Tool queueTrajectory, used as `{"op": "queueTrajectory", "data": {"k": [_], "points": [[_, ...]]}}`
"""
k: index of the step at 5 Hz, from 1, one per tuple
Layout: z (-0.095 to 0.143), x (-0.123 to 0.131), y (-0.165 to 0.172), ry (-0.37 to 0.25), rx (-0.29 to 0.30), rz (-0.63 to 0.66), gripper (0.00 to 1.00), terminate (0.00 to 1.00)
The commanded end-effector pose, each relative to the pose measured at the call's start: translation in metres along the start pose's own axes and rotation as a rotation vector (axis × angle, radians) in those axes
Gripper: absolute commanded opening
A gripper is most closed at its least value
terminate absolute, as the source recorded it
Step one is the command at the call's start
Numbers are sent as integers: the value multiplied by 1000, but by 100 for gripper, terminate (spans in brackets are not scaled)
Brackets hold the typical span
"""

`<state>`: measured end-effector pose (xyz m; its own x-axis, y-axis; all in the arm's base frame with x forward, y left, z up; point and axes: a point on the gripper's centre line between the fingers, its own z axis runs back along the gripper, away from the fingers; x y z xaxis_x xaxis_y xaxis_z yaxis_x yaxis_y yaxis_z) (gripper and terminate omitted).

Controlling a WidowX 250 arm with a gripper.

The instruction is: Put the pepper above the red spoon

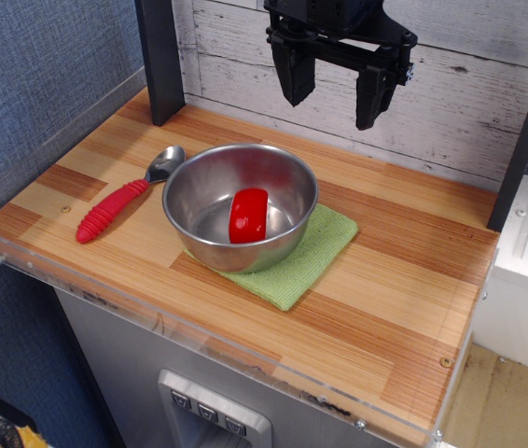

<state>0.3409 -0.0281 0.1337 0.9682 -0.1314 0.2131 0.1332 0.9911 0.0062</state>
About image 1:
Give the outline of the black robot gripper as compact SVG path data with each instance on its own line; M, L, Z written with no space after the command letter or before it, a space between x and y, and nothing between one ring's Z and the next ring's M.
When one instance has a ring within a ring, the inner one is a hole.
M391 19L382 1L266 1L267 41L284 98L297 106L315 88L315 62L359 72L356 127L374 126L396 85L412 76L415 33Z

